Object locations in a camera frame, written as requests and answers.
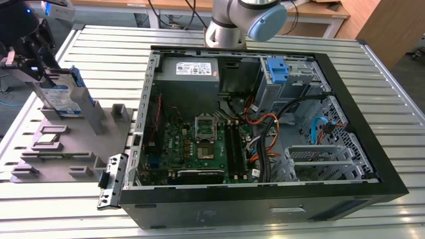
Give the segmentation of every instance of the slotted metal workbench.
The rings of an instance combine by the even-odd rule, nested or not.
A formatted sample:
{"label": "slotted metal workbench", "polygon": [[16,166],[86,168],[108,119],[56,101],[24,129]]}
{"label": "slotted metal workbench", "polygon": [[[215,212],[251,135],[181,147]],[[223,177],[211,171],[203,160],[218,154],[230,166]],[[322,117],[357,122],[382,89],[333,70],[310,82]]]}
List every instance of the slotted metal workbench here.
{"label": "slotted metal workbench", "polygon": [[[57,60],[80,69],[101,106],[137,109],[150,45],[202,46],[202,37],[201,31],[85,26],[72,30]],[[334,222],[142,231],[122,210],[96,211],[96,183],[6,182],[42,119],[32,94],[0,144],[0,238],[425,238],[425,117],[369,47],[354,40],[282,36],[266,43],[247,39],[246,45],[329,55],[410,193]]]}

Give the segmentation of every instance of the case latch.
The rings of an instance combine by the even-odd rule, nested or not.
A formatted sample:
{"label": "case latch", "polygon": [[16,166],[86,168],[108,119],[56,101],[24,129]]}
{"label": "case latch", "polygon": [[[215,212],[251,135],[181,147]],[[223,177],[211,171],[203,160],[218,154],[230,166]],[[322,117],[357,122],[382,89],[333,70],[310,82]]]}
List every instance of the case latch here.
{"label": "case latch", "polygon": [[98,187],[101,188],[97,210],[120,209],[118,201],[122,189],[128,155],[120,153],[108,159],[106,170],[101,173]]}

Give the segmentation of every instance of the white label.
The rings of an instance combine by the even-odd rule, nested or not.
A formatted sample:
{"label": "white label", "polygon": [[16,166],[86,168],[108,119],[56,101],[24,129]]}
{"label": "white label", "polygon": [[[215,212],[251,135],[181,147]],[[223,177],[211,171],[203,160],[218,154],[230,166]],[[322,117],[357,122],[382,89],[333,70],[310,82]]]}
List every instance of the white label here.
{"label": "white label", "polygon": [[259,177],[259,170],[253,169],[253,170],[251,170],[251,176]]}
{"label": "white label", "polygon": [[302,208],[270,208],[271,213],[295,213],[305,212]]}
{"label": "white label", "polygon": [[126,6],[140,6],[140,7],[145,7],[146,5],[144,5],[144,4],[136,4],[136,3],[128,3]]}
{"label": "white label", "polygon": [[175,75],[210,76],[211,64],[201,62],[178,62],[175,65]]}
{"label": "white label", "polygon": [[70,88],[65,85],[56,85],[58,88],[41,88],[42,93],[54,109],[62,114],[81,114],[81,109],[69,98]]}
{"label": "white label", "polygon": [[341,16],[341,15],[331,15],[333,18],[346,18],[346,16]]}
{"label": "white label", "polygon": [[257,110],[258,110],[258,107],[254,106],[254,105],[250,105],[249,108],[250,108],[254,112],[257,112]]}

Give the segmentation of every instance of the ram slot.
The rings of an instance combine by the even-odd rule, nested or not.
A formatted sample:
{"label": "ram slot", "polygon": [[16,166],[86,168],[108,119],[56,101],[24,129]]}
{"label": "ram slot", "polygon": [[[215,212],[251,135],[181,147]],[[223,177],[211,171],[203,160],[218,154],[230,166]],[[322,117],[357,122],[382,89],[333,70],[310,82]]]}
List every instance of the ram slot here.
{"label": "ram slot", "polygon": [[233,158],[233,142],[231,142],[230,125],[226,125],[223,129],[223,141],[225,141],[225,152],[226,152],[227,176],[229,178],[233,178],[233,176],[237,175],[237,170],[235,170],[235,163]]}
{"label": "ram slot", "polygon": [[241,138],[238,134],[238,126],[231,125],[231,144],[233,144],[233,159],[235,163],[235,171],[239,176],[245,174],[243,157],[241,151]]}

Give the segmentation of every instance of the green circuit board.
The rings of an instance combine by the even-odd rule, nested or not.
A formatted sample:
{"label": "green circuit board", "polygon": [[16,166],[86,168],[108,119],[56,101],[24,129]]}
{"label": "green circuit board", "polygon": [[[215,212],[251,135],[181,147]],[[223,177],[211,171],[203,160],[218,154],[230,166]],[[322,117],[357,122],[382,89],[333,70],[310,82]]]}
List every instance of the green circuit board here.
{"label": "green circuit board", "polygon": [[[210,133],[210,126],[202,125],[202,133]],[[156,164],[150,172],[150,185],[166,185],[166,178],[179,170],[222,170],[225,173],[223,183],[249,183],[251,179],[241,176],[229,178],[225,151],[225,124],[215,125],[215,140],[209,142],[195,141],[194,122],[169,122],[165,125],[162,155],[153,159]],[[245,146],[245,136],[250,135],[250,126],[239,125],[241,147]]]}

